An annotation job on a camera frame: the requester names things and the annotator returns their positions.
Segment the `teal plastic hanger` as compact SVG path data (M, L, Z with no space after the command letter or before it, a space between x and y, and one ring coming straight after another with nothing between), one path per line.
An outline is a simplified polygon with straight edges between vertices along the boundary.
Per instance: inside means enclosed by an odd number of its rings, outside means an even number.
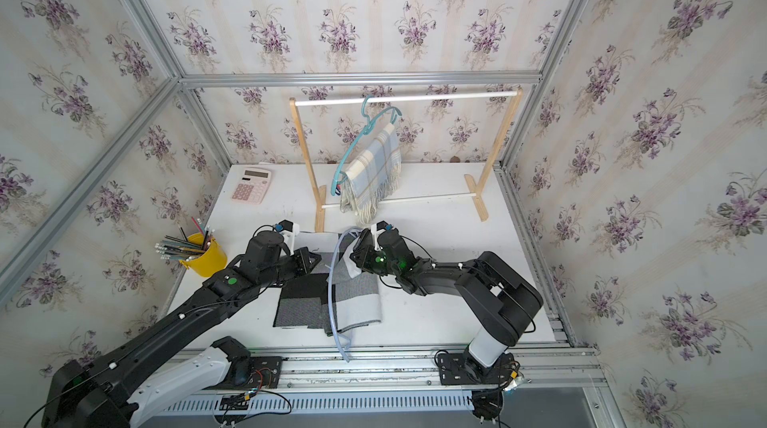
M349 157L355 152L358 144L360 141L367 135L371 134L379 119L384 116L387 113L391 114L391 117L389 118L390 123L396 123L397 119L399 117L403 116L403 113L401 110L393 106L393 102L395 101L394 96L387 96L386 98L374 98L373 96L366 96L361 104L361 115L363 116L365 120L364 126L361 128L361 130L358 132L358 134L355 136L351 144L348 146L347 151L342 156L341 160L339 161L336 171L334 173L332 183L331 183L331 189L332 189L332 196L340 196L342 193L341 190L341 184L343 183L343 179L345 176L343 175L344 167L346 166ZM378 112L375 115L371 115L368 112L368 106L370 104L383 104L383 109Z

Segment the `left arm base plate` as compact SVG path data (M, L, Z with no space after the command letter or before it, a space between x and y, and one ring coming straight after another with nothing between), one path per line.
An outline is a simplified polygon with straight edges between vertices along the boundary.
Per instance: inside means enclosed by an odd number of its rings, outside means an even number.
M257 356L231 336L214 341L211 347L222 351L229 363L222 380L211 389L244 391L278 387L283 367L280 356Z

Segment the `black grey checkered mat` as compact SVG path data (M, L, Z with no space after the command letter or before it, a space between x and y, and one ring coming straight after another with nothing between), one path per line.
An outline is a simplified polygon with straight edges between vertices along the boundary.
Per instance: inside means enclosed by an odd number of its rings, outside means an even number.
M273 326L346 334L384 319L379 278L351 261L355 236L302 233L297 244L321 256L310 274L287 282L280 293Z

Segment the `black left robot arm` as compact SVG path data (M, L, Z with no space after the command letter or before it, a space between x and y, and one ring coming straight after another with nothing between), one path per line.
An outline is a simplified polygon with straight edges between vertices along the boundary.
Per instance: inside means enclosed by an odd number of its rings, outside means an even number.
M91 362L59 368L42 408L42 426L139 427L205 388L223 382L246 388L261 381L249 349L232 336L173 369L161 368L264 291L310 274L321 260L307 247L289 248L280 232L259 232L245 253L143 333Z

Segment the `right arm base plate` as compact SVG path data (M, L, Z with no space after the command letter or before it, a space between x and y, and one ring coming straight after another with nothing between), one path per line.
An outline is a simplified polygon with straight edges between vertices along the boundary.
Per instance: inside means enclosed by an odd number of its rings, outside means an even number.
M469 352L439 350L433 356L442 386L498 385L507 386L521 377L519 363L511 353L503 353L491 366L485 367L469 356Z

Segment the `light blue plastic hanger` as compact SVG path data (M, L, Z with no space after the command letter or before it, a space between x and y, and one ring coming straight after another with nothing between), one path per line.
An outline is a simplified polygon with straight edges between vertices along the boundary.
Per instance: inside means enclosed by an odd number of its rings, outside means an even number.
M341 360L346 363L351 362L350 348L352 341L349 335L343 334L343 330L340 328L340 322L343 319L343 317L341 317L340 305L343 301L343 297L341 297L341 284L336 282L335 276L337 273L337 267L341 263L341 260L344 258L342 254L342 246L346 241L348 241L350 243L348 247L351 247L354 242L361 236L361 234L362 230L358 227L352 227L342 232L338 237L336 245L334 246L334 250L331 255L331 261L328 265L327 304L331 336L334 340L335 348L341 356Z

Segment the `blue cream plaid scarf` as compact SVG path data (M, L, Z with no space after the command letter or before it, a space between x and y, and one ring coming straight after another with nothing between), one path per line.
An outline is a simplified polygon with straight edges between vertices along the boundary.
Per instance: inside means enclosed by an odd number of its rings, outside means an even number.
M351 212L359 225L369 224L380 202L399 188L402 164L397 129L388 123L342 171L341 212Z

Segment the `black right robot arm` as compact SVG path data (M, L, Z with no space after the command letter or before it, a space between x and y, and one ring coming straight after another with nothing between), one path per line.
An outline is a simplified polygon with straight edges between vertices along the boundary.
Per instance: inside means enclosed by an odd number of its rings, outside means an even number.
M465 350L465 366L474 370L489 370L505 350L537 330L542 296L492 251L465 262L438 262L415 255L397 228L381 222L362 231L350 260L363 272L395 278L409 295L461 298L481 324Z

